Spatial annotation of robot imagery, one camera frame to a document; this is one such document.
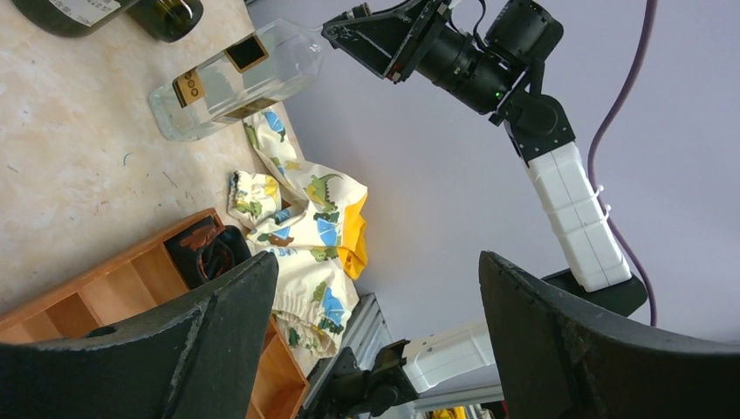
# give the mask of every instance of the black bag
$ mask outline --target black bag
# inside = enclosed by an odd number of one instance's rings
[[[212,216],[169,239],[165,247],[191,290],[251,258],[242,232],[233,225],[217,226]]]

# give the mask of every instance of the black bracket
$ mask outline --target black bracket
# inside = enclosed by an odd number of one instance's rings
[[[629,317],[648,300],[644,284],[635,275],[628,281],[596,292],[586,292],[570,269],[553,273],[542,280],[548,285],[557,286],[576,297],[624,317]]]
[[[540,155],[575,141],[571,123],[555,98],[542,94],[545,62],[533,60],[511,92],[501,101],[489,121],[496,126],[506,122],[506,133],[517,154],[529,166]]]
[[[407,344],[407,340],[401,340],[382,348],[370,371],[358,368],[350,347],[342,349],[332,367],[331,378],[299,418],[345,418],[367,412],[380,416],[393,406],[418,399],[403,372],[406,363],[403,348]]]
[[[398,83],[414,72],[450,16],[449,0],[407,0],[373,14],[363,4],[326,22],[321,33],[376,76]]]

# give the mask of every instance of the white label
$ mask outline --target white label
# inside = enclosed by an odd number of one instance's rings
[[[49,0],[49,2],[85,26],[93,26],[120,7],[115,0]]]

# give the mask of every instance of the yellow fabric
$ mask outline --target yellow fabric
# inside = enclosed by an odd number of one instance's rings
[[[365,248],[365,218],[360,211],[365,205],[367,194],[357,203],[345,209],[344,232],[342,245],[338,248],[339,260],[342,262],[347,276],[357,279],[367,266],[367,250]]]
[[[465,419],[465,408],[441,409],[432,412],[434,419]]]

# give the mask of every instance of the shelf compartment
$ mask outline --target shelf compartment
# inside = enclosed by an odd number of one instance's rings
[[[17,324],[0,333],[0,341],[15,344],[58,339],[61,337],[62,333],[57,330],[46,312],[41,312],[23,323]]]
[[[82,299],[102,326],[128,319],[154,308],[157,303],[131,263],[85,285]]]
[[[188,286],[182,280],[164,244],[137,257],[131,261],[131,265],[157,305],[188,292]]]
[[[262,411],[255,406],[254,402],[250,402],[250,409],[247,410],[247,419],[267,419],[262,414]]]
[[[66,338],[81,338],[91,330],[103,326],[77,293],[49,307],[46,314],[59,333]]]
[[[298,413],[308,386],[272,320],[270,329],[272,336],[265,339],[250,405],[256,410],[253,414],[266,419],[291,419]]]

